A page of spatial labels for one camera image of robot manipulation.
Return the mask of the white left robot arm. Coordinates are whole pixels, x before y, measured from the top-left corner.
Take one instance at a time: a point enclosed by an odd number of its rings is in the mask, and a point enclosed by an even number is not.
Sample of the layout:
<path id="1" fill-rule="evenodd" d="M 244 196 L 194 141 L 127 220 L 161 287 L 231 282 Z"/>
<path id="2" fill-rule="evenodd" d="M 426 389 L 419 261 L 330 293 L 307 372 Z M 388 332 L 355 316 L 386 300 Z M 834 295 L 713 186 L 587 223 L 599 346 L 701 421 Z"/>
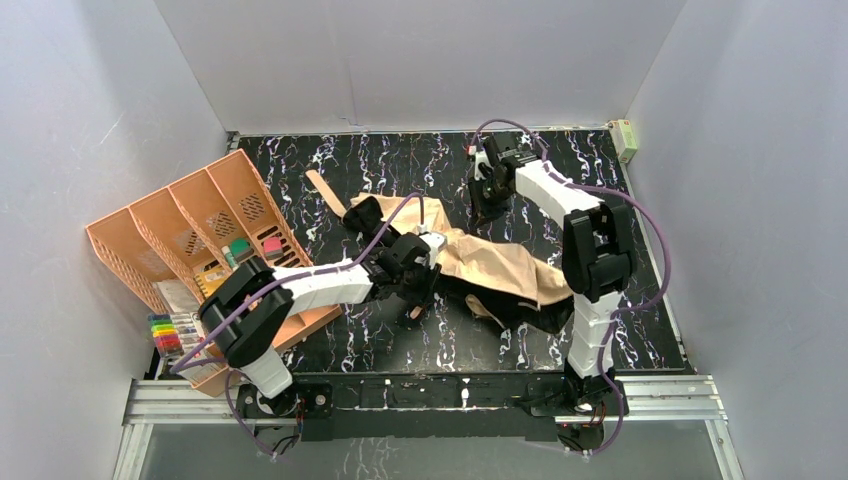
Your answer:
<path id="1" fill-rule="evenodd" d="M 374 196 L 342 217 L 368 240 L 354 259 L 310 267 L 271 267 L 258 256 L 239 266 L 199 308 L 207 338 L 225 363 L 267 398 L 288 389 L 293 376 L 272 342 L 285 320 L 316 308 L 356 305 L 395 295 L 415 306 L 434 294 L 447 244 L 423 222 L 411 231 L 392 226 Z"/>

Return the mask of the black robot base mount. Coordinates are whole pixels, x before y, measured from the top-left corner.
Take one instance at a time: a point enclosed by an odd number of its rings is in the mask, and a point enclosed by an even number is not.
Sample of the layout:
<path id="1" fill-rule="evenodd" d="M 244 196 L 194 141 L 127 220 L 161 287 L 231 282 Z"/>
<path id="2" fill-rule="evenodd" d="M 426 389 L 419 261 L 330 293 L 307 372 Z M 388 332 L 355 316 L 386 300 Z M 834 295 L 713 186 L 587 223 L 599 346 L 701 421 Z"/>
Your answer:
<path id="1" fill-rule="evenodd" d="M 618 413 L 608 391 L 585 396 L 560 372 L 298 374 L 268 399 L 243 384 L 237 414 L 256 427 L 291 426 L 306 442 L 365 437 L 519 437 L 601 442 Z"/>

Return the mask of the beige and black folding umbrella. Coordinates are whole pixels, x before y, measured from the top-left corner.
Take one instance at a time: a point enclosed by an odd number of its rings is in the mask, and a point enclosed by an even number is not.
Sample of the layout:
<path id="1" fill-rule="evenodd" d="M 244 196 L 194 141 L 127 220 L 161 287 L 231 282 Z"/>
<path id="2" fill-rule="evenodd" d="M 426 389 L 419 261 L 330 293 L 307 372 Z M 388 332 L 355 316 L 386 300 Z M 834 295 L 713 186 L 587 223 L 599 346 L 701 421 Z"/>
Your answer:
<path id="1" fill-rule="evenodd" d="M 504 329 L 526 323 L 557 335 L 574 312 L 573 291 L 563 273 L 515 243 L 484 240 L 453 227 L 436 198 L 414 198 L 403 206 L 378 247 L 424 225 L 445 236 L 438 255 L 441 273 L 436 292 L 460 300 L 476 317 Z"/>

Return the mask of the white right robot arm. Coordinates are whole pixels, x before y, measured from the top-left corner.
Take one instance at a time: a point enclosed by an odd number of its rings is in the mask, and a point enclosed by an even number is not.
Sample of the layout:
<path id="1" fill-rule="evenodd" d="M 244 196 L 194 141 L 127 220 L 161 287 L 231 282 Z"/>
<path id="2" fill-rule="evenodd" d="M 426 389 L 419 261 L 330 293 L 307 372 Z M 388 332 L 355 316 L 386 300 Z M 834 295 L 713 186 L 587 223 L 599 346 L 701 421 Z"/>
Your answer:
<path id="1" fill-rule="evenodd" d="M 561 270 L 574 298 L 564 395 L 574 405 L 599 402 L 613 378 L 613 316 L 636 270 L 627 208 L 581 190 L 506 133 L 467 147 L 466 155 L 473 164 L 468 188 L 475 222 L 498 218 L 520 195 L 561 228 Z"/>

